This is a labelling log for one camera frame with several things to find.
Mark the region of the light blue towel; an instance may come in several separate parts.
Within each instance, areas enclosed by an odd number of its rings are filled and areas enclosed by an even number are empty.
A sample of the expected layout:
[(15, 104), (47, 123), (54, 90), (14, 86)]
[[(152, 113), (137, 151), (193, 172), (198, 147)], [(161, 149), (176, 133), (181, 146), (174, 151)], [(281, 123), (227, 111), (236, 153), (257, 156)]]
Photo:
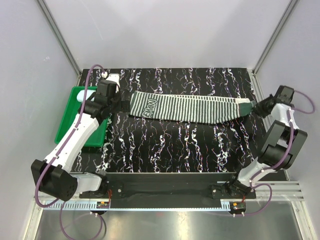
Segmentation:
[(85, 95), (85, 90), (80, 90), (79, 93), (76, 95), (76, 100), (79, 102), (79, 103), (82, 103), (84, 101), (84, 97), (85, 99), (87, 100), (93, 93), (95, 93), (96, 91), (95, 90), (92, 90), (92, 89), (88, 89), (86, 91), (86, 95)]

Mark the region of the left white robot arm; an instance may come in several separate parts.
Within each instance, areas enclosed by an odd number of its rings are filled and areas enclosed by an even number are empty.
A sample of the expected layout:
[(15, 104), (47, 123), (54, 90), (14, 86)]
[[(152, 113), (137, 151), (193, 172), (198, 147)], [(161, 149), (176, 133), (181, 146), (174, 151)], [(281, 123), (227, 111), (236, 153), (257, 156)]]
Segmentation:
[(49, 207), (49, 204), (40, 202), (40, 192), (65, 202), (83, 192), (91, 192), (97, 198), (103, 198), (108, 193), (103, 175), (72, 173), (72, 166), (92, 133), (111, 114), (129, 110), (130, 102), (122, 100), (119, 74), (112, 73), (102, 79), (90, 96), (83, 94), (75, 119), (62, 140), (44, 160), (36, 159), (31, 164), (34, 197), (40, 207)]

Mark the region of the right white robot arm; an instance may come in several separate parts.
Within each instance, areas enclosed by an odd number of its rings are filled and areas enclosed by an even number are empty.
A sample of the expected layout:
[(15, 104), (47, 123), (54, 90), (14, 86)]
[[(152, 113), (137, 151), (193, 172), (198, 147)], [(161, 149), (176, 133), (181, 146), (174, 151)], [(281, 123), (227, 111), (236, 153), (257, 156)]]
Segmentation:
[(265, 118), (271, 116), (273, 123), (263, 136), (256, 159), (241, 169), (233, 182), (227, 185), (228, 195), (239, 198), (249, 192), (256, 181), (281, 169), (288, 169), (302, 149), (308, 134), (296, 124), (292, 104), (295, 90), (279, 86), (275, 95), (256, 103), (253, 112)]

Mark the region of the striped green white towel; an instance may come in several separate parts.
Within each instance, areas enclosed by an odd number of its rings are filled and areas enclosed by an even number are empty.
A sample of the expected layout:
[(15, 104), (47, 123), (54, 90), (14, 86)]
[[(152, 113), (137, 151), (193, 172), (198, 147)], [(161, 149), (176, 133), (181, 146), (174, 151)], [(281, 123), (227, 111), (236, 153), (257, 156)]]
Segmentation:
[(219, 124), (250, 115), (256, 102), (248, 98), (174, 95), (135, 91), (130, 100), (134, 117)]

